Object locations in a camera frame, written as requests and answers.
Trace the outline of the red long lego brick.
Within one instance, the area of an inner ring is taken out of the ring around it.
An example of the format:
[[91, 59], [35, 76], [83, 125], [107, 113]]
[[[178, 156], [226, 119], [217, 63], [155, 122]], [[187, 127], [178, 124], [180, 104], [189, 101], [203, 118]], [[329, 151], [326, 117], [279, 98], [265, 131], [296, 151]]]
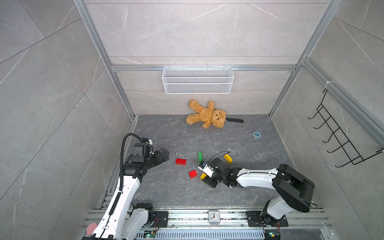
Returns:
[[177, 158], [175, 164], [185, 166], [187, 164], [187, 160]]

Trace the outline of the red small lego brick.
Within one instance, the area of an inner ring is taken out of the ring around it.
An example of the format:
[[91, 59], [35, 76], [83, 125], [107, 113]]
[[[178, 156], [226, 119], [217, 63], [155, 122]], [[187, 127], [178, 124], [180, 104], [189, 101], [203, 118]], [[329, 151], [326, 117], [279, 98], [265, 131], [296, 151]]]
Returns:
[[189, 172], [189, 176], [191, 179], [196, 178], [198, 176], [198, 172], [196, 170], [192, 170]]

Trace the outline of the green lego brick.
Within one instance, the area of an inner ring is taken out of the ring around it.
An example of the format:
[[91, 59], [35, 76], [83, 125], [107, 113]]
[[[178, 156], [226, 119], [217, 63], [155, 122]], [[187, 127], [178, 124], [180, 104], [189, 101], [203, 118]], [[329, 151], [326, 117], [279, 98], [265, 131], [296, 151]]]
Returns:
[[203, 161], [203, 153], [202, 152], [198, 152], [198, 159], [199, 159], [199, 163], [201, 163]]

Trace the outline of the yellow small lego brick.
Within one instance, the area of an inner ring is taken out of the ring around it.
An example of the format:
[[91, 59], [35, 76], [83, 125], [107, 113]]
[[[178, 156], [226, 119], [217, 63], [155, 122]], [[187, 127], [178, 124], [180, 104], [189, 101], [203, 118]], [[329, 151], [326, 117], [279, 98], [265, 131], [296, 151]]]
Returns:
[[205, 173], [202, 173], [200, 179], [203, 180], [205, 177], [207, 177], [207, 175]]

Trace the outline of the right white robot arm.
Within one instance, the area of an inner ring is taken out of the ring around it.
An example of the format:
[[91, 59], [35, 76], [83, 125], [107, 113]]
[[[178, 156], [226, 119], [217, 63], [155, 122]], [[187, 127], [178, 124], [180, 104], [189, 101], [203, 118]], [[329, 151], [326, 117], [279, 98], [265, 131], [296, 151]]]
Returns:
[[228, 163], [216, 158], [209, 162], [201, 161], [198, 168], [206, 174], [203, 182], [212, 188], [221, 182], [229, 188], [260, 187], [277, 191], [279, 195], [267, 201], [258, 216], [247, 215], [249, 223], [284, 226], [282, 221], [286, 214], [292, 211], [308, 213], [313, 204], [315, 184], [286, 164], [270, 170], [248, 170], [231, 168]]

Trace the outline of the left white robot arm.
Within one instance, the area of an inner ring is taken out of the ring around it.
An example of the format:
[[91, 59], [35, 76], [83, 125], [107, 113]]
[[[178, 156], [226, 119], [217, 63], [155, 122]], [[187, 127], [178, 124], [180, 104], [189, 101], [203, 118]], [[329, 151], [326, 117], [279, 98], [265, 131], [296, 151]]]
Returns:
[[104, 216], [83, 240], [134, 240], [142, 227], [152, 227], [156, 231], [159, 227], [166, 226], [164, 215], [156, 217], [152, 204], [138, 203], [129, 215], [128, 211], [132, 199], [138, 190], [146, 171], [169, 160], [169, 151], [161, 148], [152, 154], [151, 158], [143, 163], [136, 163], [134, 173], [124, 175], [118, 180], [118, 186], [114, 192], [110, 205]]

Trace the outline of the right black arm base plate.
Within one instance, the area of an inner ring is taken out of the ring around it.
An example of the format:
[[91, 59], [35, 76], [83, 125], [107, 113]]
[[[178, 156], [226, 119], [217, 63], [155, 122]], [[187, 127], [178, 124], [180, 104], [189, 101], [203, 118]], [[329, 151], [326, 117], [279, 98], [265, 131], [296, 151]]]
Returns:
[[288, 227], [288, 221], [286, 216], [283, 216], [279, 220], [276, 220], [269, 215], [263, 215], [262, 211], [246, 211], [246, 220], [249, 227]]

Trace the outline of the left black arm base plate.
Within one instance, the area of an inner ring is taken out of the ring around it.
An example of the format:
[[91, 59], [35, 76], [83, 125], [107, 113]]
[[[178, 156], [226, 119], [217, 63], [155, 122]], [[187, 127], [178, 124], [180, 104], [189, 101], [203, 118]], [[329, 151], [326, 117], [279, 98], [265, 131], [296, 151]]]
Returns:
[[169, 221], [168, 211], [155, 211], [154, 221], [151, 227], [166, 228], [168, 226], [168, 221]]

